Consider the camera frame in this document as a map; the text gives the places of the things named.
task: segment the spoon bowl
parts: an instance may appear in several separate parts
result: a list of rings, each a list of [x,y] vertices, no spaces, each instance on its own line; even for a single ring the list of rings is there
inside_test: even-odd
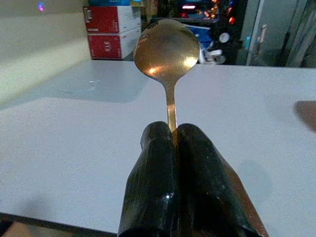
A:
[[[182,23],[163,19],[145,29],[134,50],[137,68],[160,82],[166,92],[168,125],[177,144],[174,88],[177,81],[197,63],[199,43]]]

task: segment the blue object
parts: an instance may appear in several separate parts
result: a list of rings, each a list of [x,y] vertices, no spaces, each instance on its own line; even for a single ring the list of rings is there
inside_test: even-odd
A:
[[[210,36],[210,28],[202,26],[190,26],[186,25],[192,33],[197,37],[199,43],[204,48],[209,48],[213,42],[213,39]]]
[[[129,6],[129,0],[89,0],[90,6]]]

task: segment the white object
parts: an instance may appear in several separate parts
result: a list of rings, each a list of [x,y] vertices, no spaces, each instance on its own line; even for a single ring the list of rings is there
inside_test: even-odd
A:
[[[271,237],[315,236],[316,134],[295,112],[316,100],[315,75],[196,65],[176,86],[178,124],[212,140]],[[166,117],[133,62],[88,61],[24,94],[0,110],[0,213],[116,233],[143,129]]]
[[[229,38],[230,38],[230,35],[228,33],[224,32],[219,36],[219,42],[220,43],[227,43],[229,41]]]

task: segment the cardboard box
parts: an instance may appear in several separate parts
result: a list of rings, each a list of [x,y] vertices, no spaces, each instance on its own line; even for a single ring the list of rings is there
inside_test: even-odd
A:
[[[83,12],[88,34],[118,34],[141,26],[138,7],[87,6]]]
[[[144,6],[145,0],[89,0],[90,6]]]
[[[133,52],[140,35],[140,27],[121,34],[89,34],[91,58],[123,59]]]

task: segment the wall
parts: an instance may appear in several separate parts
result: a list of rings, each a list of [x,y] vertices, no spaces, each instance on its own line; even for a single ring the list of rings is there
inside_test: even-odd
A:
[[[86,0],[3,0],[0,7],[0,105],[89,59]]]

